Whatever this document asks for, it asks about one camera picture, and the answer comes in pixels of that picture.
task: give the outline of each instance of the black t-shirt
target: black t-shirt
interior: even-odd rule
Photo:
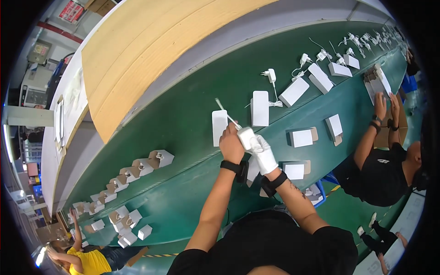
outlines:
[[[274,265],[289,274],[353,274],[358,252],[353,235],[323,227],[313,235],[287,214],[274,210],[248,214],[208,252],[189,249],[173,261],[169,275],[247,274]]]
[[[371,205],[391,206],[409,191],[402,169],[407,152],[399,143],[393,143],[389,151],[372,150],[362,171],[357,167],[353,155],[333,170],[345,193]]]

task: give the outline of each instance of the gloved hand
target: gloved hand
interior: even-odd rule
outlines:
[[[267,141],[261,135],[255,135],[255,137],[251,140],[252,149],[249,153],[257,159],[260,173],[265,175],[275,170],[278,163],[275,161],[271,146]]]

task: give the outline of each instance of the white sneaker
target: white sneaker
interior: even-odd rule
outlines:
[[[359,226],[358,228],[358,235],[361,236],[365,231],[363,230],[362,226]]]
[[[369,228],[371,228],[372,226],[373,226],[373,223],[376,221],[376,216],[377,216],[378,214],[376,213],[376,212],[374,212],[373,213],[373,216],[371,216],[371,221],[370,221],[370,223],[368,224],[368,227]]]

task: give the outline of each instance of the hair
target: hair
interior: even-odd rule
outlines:
[[[53,249],[54,249],[56,252],[58,252],[58,253],[65,253],[65,251],[64,251],[62,248],[60,248],[60,247],[56,244],[56,241],[51,241],[51,242],[49,242],[48,245],[47,245],[47,247],[51,247],[51,248],[53,248]],[[51,261],[52,261],[55,265],[57,265],[60,269],[62,269],[64,272],[67,272],[67,274],[70,274],[69,269],[67,269],[67,268],[64,267],[64,263],[63,263],[63,261],[53,259],[52,257],[49,256],[48,253],[47,253],[46,255],[47,255],[48,258],[51,259]]]

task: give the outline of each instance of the black pants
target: black pants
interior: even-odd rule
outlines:
[[[376,241],[366,233],[363,233],[362,236],[360,237],[363,240],[363,242],[368,246],[368,248],[376,252],[376,256],[379,255],[379,253],[385,255],[385,253],[388,251],[391,245],[397,240],[397,236],[394,233],[381,227],[378,221],[376,220],[374,221],[372,227],[379,235],[379,238],[384,242]]]
[[[106,258],[111,271],[116,271],[124,267],[124,265],[134,257],[145,246],[127,246],[122,248],[120,246],[106,246],[100,250],[102,255]]]

